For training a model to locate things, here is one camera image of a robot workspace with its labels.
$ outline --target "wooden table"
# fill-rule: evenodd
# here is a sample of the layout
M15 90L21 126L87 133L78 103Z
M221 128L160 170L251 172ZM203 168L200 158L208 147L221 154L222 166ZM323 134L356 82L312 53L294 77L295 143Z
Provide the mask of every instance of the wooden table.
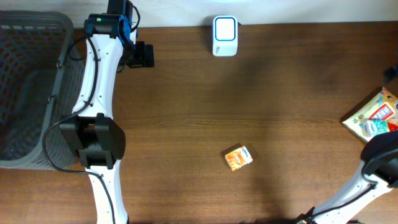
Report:
M127 137L123 201L133 223L294 218L330 198L364 143L339 119L397 62L398 22L239 26L234 57L211 54L209 27L140 29L155 68L117 75ZM221 153L246 145L231 172ZM72 168L81 169L79 165ZM397 223L398 190L357 215ZM86 176L0 170L0 223L95 223Z

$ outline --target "robotic arm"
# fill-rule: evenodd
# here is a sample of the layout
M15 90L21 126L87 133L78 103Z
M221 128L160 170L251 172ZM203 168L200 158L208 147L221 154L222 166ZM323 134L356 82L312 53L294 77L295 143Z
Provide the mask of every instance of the robotic arm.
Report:
M352 179L329 201L298 218L297 224L344 224L379 196L398 188L398 131L367 143Z
M81 91L72 111L78 112L78 116L60 124L69 148L80 158L86 171L102 177L101 182L97 177L90 176L97 224L129 223L119 177L126 137L113 121L114 80L118 66L154 66L153 46L136 42L139 21L133 26L133 8L136 9L128 0L109 0L106 14L91 14L85 21L83 32L90 38L86 40L86 67Z

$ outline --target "candy wrapper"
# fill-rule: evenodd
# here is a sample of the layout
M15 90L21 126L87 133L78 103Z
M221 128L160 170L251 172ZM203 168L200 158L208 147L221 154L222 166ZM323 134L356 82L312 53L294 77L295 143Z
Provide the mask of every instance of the candy wrapper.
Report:
M246 149L245 146L242 146L225 155L225 160L231 170L235 171L251 163L253 158L250 156L248 149Z
M343 124L365 142L398 129L398 98L385 88Z

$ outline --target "gray plastic bin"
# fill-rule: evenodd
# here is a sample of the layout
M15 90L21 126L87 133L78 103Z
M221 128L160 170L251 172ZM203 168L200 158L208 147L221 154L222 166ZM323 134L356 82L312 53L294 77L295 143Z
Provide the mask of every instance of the gray plastic bin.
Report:
M66 55L72 35L61 13L0 11L0 167L51 169L43 133L72 112L84 74L83 62ZM79 57L75 48L71 55ZM47 144L56 165L74 163L58 129Z

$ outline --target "brown wooden surface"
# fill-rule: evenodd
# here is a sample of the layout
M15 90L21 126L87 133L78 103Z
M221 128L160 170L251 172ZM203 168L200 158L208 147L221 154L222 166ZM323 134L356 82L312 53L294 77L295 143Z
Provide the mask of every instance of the brown wooden surface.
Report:
M113 112L127 137L123 201L132 222L239 223L296 217L353 175L364 143L339 119L397 62L398 22L239 26L234 57L211 29L140 29L155 68L117 75ZM247 145L231 172L220 153ZM398 190L357 217L397 223ZM86 176L0 170L0 223L95 223Z

